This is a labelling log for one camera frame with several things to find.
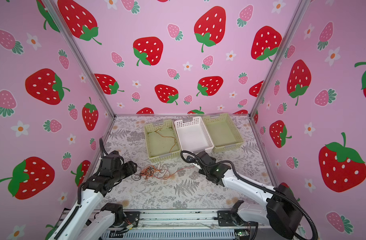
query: basket handle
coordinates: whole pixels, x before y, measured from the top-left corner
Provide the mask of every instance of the basket handle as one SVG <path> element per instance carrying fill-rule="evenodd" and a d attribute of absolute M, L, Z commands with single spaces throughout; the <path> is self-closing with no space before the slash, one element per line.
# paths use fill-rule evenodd
<path fill-rule="evenodd" d="M 183 123 L 184 122 L 192 122 L 194 119 L 193 118 L 185 118 L 183 119 Z"/>
<path fill-rule="evenodd" d="M 166 157 L 166 156 L 170 156 L 170 155 L 172 155 L 172 153 L 171 153 L 171 152 L 166 153 L 166 154 L 163 154 L 163 155 L 160 155 L 160 156 L 159 156 L 159 158 Z"/>
<path fill-rule="evenodd" d="M 235 146 L 236 146 L 236 143 L 230 144 L 230 145 L 225 145 L 224 148 L 235 147 Z"/>
<path fill-rule="evenodd" d="M 159 126 L 159 125 L 163 125 L 163 123 L 164 123 L 164 121 L 160 120 L 160 121 L 153 122 L 152 125 L 153 126 Z"/>

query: black cable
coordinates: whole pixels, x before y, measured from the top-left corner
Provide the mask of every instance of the black cable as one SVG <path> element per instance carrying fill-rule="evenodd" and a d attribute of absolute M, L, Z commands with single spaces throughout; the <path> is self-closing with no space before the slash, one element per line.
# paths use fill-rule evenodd
<path fill-rule="evenodd" d="M 203 162 L 203 160 L 198 157 L 197 155 L 195 155 L 194 153 L 192 152 L 189 152 L 189 151 L 186 151 L 186 150 L 183 150 L 180 152 L 180 157 L 183 159 L 183 161 L 187 162 L 187 163 L 194 163 L 195 162 L 195 159 L 192 159 L 192 160 L 186 160 L 184 157 L 183 157 L 183 153 L 187 153 L 187 154 L 190 154 L 192 156 L 194 156 L 197 160 L 196 161 L 200 161 L 200 163 L 205 166 L 205 167 L 213 167 L 213 166 L 217 166 L 221 163 L 229 163 L 231 164 L 231 167 L 232 167 L 232 171 L 233 171 L 233 174 L 237 177 L 237 179 L 240 179 L 242 180 L 243 182 L 251 185 L 251 186 L 254 186 L 260 190 L 263 190 L 267 193 L 270 193 L 272 195 L 275 195 L 276 197 L 279 197 L 287 202 L 289 202 L 290 204 L 292 204 L 295 208 L 297 208 L 301 213 L 302 215 L 305 217 L 305 219 L 308 221 L 308 223 L 310 224 L 310 227 L 311 227 L 311 230 L 312 230 L 312 238 L 311 239 L 306 239 L 306 238 L 303 238 L 302 236 L 300 236 L 299 234 L 297 233 L 294 233 L 294 236 L 297 237 L 299 240 L 317 240 L 318 239 L 318 232 L 316 230 L 316 226 L 314 224 L 314 222 L 312 221 L 311 217 L 307 214 L 307 212 L 295 201 L 293 201 L 292 199 L 288 198 L 287 196 L 279 193 L 279 192 L 276 192 L 276 191 L 273 191 L 271 189 L 268 189 L 268 188 L 265 188 L 263 186 L 260 186 L 256 183 L 253 183 L 253 182 L 250 182 L 244 178 L 242 178 L 237 172 L 236 172 L 236 168 L 235 168 L 235 165 L 233 164 L 232 161 L 228 161 L 228 160 L 223 160 L 223 161 L 220 161 L 220 162 L 217 162 L 213 165 L 207 165 Z"/>
<path fill-rule="evenodd" d="M 78 200 L 77 200 L 78 205 L 80 205 L 80 203 L 82 202 L 82 186 L 83 185 L 84 185 L 84 182 L 78 186 Z M 60 237 L 60 235 L 62 234 L 64 229 L 68 226 L 68 224 L 70 224 L 71 220 L 74 218 L 75 214 L 78 212 L 80 207 L 81 206 L 75 207 L 75 209 L 72 211 L 70 217 L 67 219 L 65 224 L 61 227 L 61 229 L 59 229 L 58 233 L 55 235 L 55 237 L 54 237 L 55 240 L 57 240 Z"/>
<path fill-rule="evenodd" d="M 250 240 L 254 240 L 256 238 L 256 235 L 257 235 L 257 229 L 259 227 L 259 223 L 256 222 L 256 225 L 255 225 L 255 232 L 253 233 L 253 236 L 252 238 L 250 238 Z"/>

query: orange wire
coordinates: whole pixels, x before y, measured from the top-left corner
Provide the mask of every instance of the orange wire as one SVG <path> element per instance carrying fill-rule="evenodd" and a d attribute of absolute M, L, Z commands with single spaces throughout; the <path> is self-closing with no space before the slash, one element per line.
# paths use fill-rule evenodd
<path fill-rule="evenodd" d="M 158 133 L 158 131 L 159 130 L 161 130 L 162 128 L 159 128 L 158 130 L 156 130 L 155 132 L 157 133 L 157 134 L 159 134 L 160 136 L 162 136 L 160 133 Z"/>

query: pink strawberry print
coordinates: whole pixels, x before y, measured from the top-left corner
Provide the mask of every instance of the pink strawberry print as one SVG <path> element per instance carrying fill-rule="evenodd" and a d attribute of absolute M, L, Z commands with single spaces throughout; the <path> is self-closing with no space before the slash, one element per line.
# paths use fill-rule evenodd
<path fill-rule="evenodd" d="M 260 127 L 260 134 L 261 135 L 265 134 L 265 126 Z"/>
<path fill-rule="evenodd" d="M 94 150 L 94 151 L 96 150 L 96 141 L 94 138 L 90 139 L 90 146 L 91 146 L 92 150 Z"/>
<path fill-rule="evenodd" d="M 188 105 L 192 102 L 192 96 L 191 95 L 187 95 L 184 98 L 184 104 Z"/>
<path fill-rule="evenodd" d="M 353 233 L 353 225 L 351 222 L 345 218 L 343 215 L 339 215 L 336 212 L 329 212 L 326 214 L 327 221 L 339 232 L 348 234 Z"/>
<path fill-rule="evenodd" d="M 140 100 L 140 94 L 139 94 L 138 92 L 134 92 L 134 93 L 131 95 L 131 97 L 132 97 L 132 100 L 133 100 L 134 102 L 138 102 L 138 101 Z"/>
<path fill-rule="evenodd" d="M 246 73 L 241 73 L 239 74 L 239 80 L 238 82 L 242 85 L 246 84 L 248 81 L 248 77 L 247 77 L 247 74 Z"/>
<path fill-rule="evenodd" d="M 247 105 L 248 99 L 243 99 L 239 102 L 237 105 L 238 108 L 243 108 L 245 105 Z"/>
<path fill-rule="evenodd" d="M 329 22 L 324 27 L 323 31 L 320 33 L 318 42 L 319 51 L 323 50 L 328 45 L 328 41 L 331 39 L 332 35 L 333 35 L 333 22 Z"/>
<path fill-rule="evenodd" d="M 178 74 L 178 72 L 172 68 L 167 69 L 167 74 L 170 78 L 173 78 L 175 80 L 180 78 L 180 75 Z"/>
<path fill-rule="evenodd" d="M 15 41 L 15 38 L 11 33 L 1 29 L 0 45 L 7 50 L 11 50 L 15 54 L 21 55 L 24 52 L 22 44 L 19 41 Z"/>
<path fill-rule="evenodd" d="M 14 108 L 16 108 L 16 101 L 13 94 L 7 90 L 0 91 L 0 116 L 10 117 L 15 113 Z"/>
<path fill-rule="evenodd" d="M 127 11 L 131 11 L 132 14 L 137 14 L 140 12 L 140 6 L 138 5 L 137 1 L 134 0 L 122 0 L 123 7 Z"/>
<path fill-rule="evenodd" d="M 70 117 L 73 120 L 78 119 L 78 110 L 75 108 L 75 105 L 70 103 L 70 105 L 68 105 L 68 111 L 70 112 Z"/>
<path fill-rule="evenodd" d="M 287 110 L 287 103 L 280 103 L 276 112 L 282 115 Z"/>
<path fill-rule="evenodd" d="M 176 41 L 183 39 L 183 32 L 180 31 L 179 27 L 175 24 L 168 24 L 167 26 L 168 34 L 170 37 L 175 38 Z"/>
<path fill-rule="evenodd" d="M 315 97 L 315 104 L 324 107 L 328 103 L 333 103 L 336 100 L 336 95 L 334 89 L 330 88 L 328 91 L 324 89 Z"/>
<path fill-rule="evenodd" d="M 247 7 L 243 8 L 243 10 L 239 13 L 239 18 L 237 19 L 237 25 L 242 28 L 244 25 L 247 25 L 247 22 L 251 20 L 253 13 L 253 6 L 248 5 Z"/>
<path fill-rule="evenodd" d="M 280 90 L 280 81 L 276 80 L 275 87 L 273 87 L 273 94 L 276 96 Z"/>
<path fill-rule="evenodd" d="M 66 152 L 63 155 L 63 160 L 62 160 L 62 168 L 63 170 L 67 170 L 71 165 L 71 154 L 69 152 Z"/>
<path fill-rule="evenodd" d="M 209 67 L 214 63 L 214 56 L 212 55 L 208 55 L 207 57 L 205 57 L 203 59 L 203 64 L 202 64 L 202 68 L 204 70 L 209 69 Z"/>
<path fill-rule="evenodd" d="M 286 49 L 284 53 L 285 58 L 290 58 L 295 52 L 295 46 L 291 45 L 289 48 Z"/>
<path fill-rule="evenodd" d="M 56 119 L 52 119 L 51 121 L 50 120 L 47 120 L 44 122 L 44 130 L 47 131 L 47 132 L 58 132 L 59 130 L 62 129 L 62 124 L 57 121 Z"/>
<path fill-rule="evenodd" d="M 295 157 L 287 158 L 286 163 L 287 163 L 287 166 L 291 169 L 298 168 L 298 166 L 299 166 L 299 162 L 298 162 L 297 158 L 295 158 Z"/>
<path fill-rule="evenodd" d="M 67 58 L 67 54 L 65 54 L 65 51 L 63 51 L 63 49 L 59 50 L 59 61 L 61 63 L 61 65 L 63 66 L 64 69 L 68 69 L 68 67 L 70 66 L 70 61 Z"/>
<path fill-rule="evenodd" d="M 114 63 L 116 63 L 116 65 L 118 67 L 121 67 L 121 68 L 124 67 L 124 62 L 123 62 L 122 57 L 119 54 L 117 54 L 116 52 L 111 53 L 111 59 Z"/>

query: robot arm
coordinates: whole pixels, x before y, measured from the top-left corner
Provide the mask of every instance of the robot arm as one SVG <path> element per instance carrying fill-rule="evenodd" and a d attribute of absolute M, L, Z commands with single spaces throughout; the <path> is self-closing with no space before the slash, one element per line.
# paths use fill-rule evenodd
<path fill-rule="evenodd" d="M 184 158 L 183 154 L 189 154 L 189 156 Z M 312 239 L 317 239 L 318 236 L 314 223 L 297 203 L 291 190 L 286 186 L 279 185 L 278 187 L 273 187 L 264 185 L 240 175 L 231 161 L 216 163 L 216 159 L 209 156 L 205 151 L 197 155 L 188 151 L 182 151 L 181 157 L 185 162 L 197 166 L 200 169 L 199 173 L 205 175 L 207 180 L 216 185 L 234 189 L 263 207 L 262 211 L 261 208 L 258 209 L 243 201 L 238 201 L 231 210 L 231 217 L 236 225 L 249 221 L 270 224 L 272 229 L 282 237 L 292 239 L 296 236 L 299 239 L 304 239 L 295 233 L 304 215 L 307 216 L 306 219 L 312 228 Z"/>

